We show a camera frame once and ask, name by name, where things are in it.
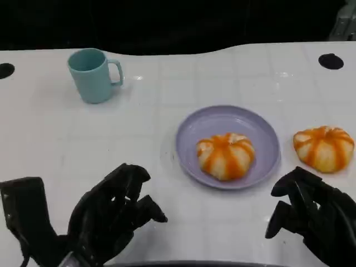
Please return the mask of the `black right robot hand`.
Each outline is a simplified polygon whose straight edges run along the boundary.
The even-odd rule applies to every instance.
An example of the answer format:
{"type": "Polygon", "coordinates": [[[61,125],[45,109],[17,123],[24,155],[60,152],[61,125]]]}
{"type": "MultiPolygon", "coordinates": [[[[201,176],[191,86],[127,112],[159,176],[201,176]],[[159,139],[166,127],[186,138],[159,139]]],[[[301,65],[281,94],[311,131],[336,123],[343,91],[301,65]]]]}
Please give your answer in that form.
{"type": "Polygon", "coordinates": [[[297,166],[281,177],[271,191],[279,201],[265,238],[281,229],[303,237],[306,247],[327,266],[355,266],[355,201],[321,177],[297,166]]]}

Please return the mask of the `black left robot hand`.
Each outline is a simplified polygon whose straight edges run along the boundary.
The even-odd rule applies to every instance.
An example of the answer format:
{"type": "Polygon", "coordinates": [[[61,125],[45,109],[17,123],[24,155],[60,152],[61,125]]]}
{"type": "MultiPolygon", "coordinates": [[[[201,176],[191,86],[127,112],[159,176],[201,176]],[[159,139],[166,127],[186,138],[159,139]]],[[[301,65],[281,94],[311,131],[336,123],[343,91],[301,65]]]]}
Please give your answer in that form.
{"type": "Polygon", "coordinates": [[[86,192],[68,223],[73,252],[88,266],[103,266],[132,240],[136,229],[150,220],[166,223],[166,215],[151,196],[140,197],[147,170],[121,164],[86,192]]]}

